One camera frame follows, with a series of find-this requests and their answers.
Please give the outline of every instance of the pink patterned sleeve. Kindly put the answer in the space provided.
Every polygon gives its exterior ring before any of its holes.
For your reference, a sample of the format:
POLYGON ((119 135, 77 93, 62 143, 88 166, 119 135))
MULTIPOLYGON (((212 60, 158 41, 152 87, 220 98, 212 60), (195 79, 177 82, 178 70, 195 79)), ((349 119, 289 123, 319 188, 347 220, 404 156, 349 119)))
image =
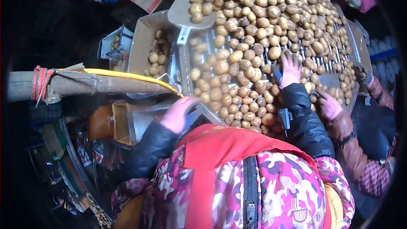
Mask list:
POLYGON ((359 190, 369 196, 379 197, 389 185, 390 165, 380 165, 378 161, 368 160, 358 179, 359 190))
POLYGON ((315 159, 319 176, 324 184, 330 185, 339 195, 343 206, 342 229, 348 229, 352 221, 355 203, 342 167, 335 159, 320 157, 315 159))

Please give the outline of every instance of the box of potatoes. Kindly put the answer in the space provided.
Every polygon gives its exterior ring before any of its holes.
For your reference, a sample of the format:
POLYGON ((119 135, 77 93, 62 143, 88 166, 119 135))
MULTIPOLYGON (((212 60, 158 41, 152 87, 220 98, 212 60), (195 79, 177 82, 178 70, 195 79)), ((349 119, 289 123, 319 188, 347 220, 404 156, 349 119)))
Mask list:
MULTIPOLYGON (((167 11, 138 19, 129 56, 129 73, 159 78, 168 72, 172 25, 167 11)), ((167 82, 167 76, 160 80, 167 82)))

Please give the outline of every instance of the black jacket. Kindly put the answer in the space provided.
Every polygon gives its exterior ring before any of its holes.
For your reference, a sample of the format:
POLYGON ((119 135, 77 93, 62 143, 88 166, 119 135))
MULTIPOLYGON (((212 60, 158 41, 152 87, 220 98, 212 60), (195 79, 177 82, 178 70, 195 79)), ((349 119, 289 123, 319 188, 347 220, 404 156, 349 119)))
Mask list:
POLYGON ((312 158, 335 157, 331 139, 318 115, 311 111, 311 100, 304 85, 293 83, 285 87, 280 95, 284 106, 293 114, 290 129, 287 131, 288 143, 298 147, 312 158), (295 115, 295 109, 302 113, 295 115))
POLYGON ((129 159, 121 170, 121 180, 134 178, 152 178, 158 163, 170 157, 180 140, 181 135, 174 134, 157 121, 152 121, 147 127, 129 159))

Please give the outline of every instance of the yellow hose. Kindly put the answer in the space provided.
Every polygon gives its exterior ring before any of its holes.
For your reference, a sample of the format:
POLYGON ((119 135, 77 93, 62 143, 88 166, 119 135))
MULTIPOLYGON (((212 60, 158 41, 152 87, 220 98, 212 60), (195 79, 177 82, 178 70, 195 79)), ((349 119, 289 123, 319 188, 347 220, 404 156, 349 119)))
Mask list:
POLYGON ((105 70, 105 69, 96 69, 96 68, 85 68, 84 69, 85 72, 87 72, 88 74, 99 74, 99 75, 104 75, 104 76, 111 76, 111 77, 122 77, 122 78, 129 78, 129 79, 135 79, 135 80, 142 80, 145 82, 151 82, 151 83, 155 83, 158 84, 160 86, 163 86, 164 88, 167 88, 169 90, 171 90, 172 92, 174 92, 175 94, 178 94, 179 91, 174 89, 173 87, 171 87, 170 85, 168 85, 167 83, 161 81, 161 80, 157 80, 151 77, 147 77, 147 76, 142 76, 142 75, 138 75, 138 74, 129 74, 129 73, 122 73, 122 72, 118 72, 118 71, 110 71, 110 70, 105 70))

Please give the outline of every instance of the pink glove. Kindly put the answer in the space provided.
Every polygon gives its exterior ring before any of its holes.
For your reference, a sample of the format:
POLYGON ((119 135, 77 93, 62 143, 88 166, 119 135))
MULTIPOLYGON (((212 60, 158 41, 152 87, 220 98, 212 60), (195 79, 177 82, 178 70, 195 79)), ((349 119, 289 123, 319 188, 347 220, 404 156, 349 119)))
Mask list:
POLYGON ((186 127, 190 127, 200 116, 198 111, 187 113, 200 102, 199 98, 184 97, 178 99, 165 113, 160 124, 174 134, 180 134, 186 127))
POLYGON ((328 120, 335 119, 343 110, 341 105, 325 91, 318 90, 318 93, 322 96, 322 98, 318 99, 321 115, 328 120))
POLYGON ((302 64, 298 62, 297 57, 292 57, 291 51, 285 50, 281 54, 282 78, 281 89, 293 83, 299 83, 301 79, 302 64))

